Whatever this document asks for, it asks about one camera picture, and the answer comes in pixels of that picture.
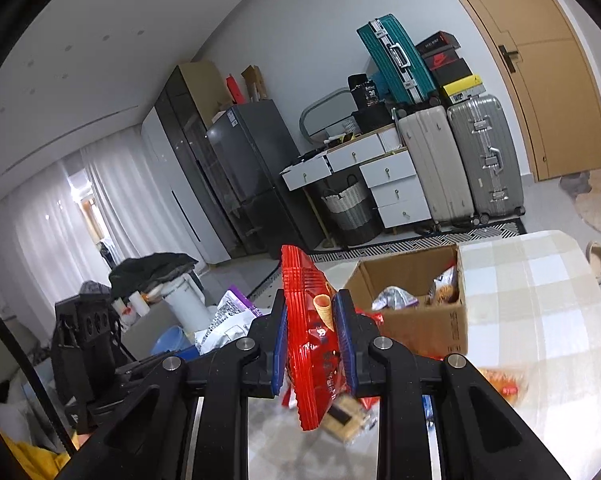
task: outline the refrigerator label sticker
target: refrigerator label sticker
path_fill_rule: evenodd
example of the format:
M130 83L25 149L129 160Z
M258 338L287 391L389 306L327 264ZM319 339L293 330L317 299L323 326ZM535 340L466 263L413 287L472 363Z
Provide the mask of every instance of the refrigerator label sticker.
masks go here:
M238 124L238 121L236 120L236 116L234 115L234 112L232 112L231 110L227 111L227 117L229 118L229 122L231 123L232 126L236 126Z

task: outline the open cardboard box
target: open cardboard box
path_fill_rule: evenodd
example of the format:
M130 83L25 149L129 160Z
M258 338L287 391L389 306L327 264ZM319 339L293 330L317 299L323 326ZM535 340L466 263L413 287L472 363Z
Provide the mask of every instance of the open cardboard box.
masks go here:
M428 305L427 293L433 279L451 263L457 265L458 300L451 304ZM372 301L390 285L417 296L419 303L417 307L403 310L383 309L383 335L419 355L443 357L452 352L467 353L467 312L458 246L362 260L343 288L349 290L358 308L371 310Z

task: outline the silver screw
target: silver screw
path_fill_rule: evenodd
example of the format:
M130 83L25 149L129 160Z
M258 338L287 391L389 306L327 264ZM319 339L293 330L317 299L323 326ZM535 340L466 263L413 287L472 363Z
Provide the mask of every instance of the silver screw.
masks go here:
M236 341L236 348L239 350L251 350L256 346L255 341L250 337L241 337Z
M171 355L170 357L166 357L163 359L163 368L168 372L173 372L178 367L180 367L180 359L175 355Z
M461 354L452 354L447 357L447 362L454 368L463 368L467 364L467 360Z
M388 348L391 348L393 344L394 341L392 341L389 337L385 337L384 335L378 336L376 339L374 339L374 346L379 350L387 350Z

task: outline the desk leg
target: desk leg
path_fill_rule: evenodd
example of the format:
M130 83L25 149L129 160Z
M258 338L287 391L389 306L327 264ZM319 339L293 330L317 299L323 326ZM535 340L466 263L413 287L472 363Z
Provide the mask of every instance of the desk leg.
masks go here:
M319 215L319 210L316 209L316 206L314 205L314 201L311 199L311 196L309 196L309 193L305 189L305 186L303 186L303 193L305 193L305 196L307 197L307 201L309 202L309 206L311 206L311 210L314 211L314 216L316 217L316 220L319 221L319 225L321 226L323 234L325 235L325 239L327 239L327 244L325 245L325 247L334 247L335 246L334 240L332 240L332 237L327 232L327 228L325 227L325 224L323 223L323 219L321 218L321 215Z

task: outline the black and white patterned rug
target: black and white patterned rug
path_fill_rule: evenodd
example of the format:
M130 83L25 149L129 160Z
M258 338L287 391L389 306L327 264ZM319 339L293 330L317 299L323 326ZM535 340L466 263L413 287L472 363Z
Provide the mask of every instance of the black and white patterned rug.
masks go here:
M369 244L362 247L352 248L346 251L315 251L309 257L316 264L325 262L344 262L347 260L359 260L370 256L381 256L383 254L405 253L418 251L430 247L460 244L483 238L511 238L526 234L525 226L520 218L501 220L486 226L476 227L469 230L452 230L425 236L416 236L404 240L392 240L379 244ZM250 294L251 301L257 300L270 286L280 279L280 264L274 269Z

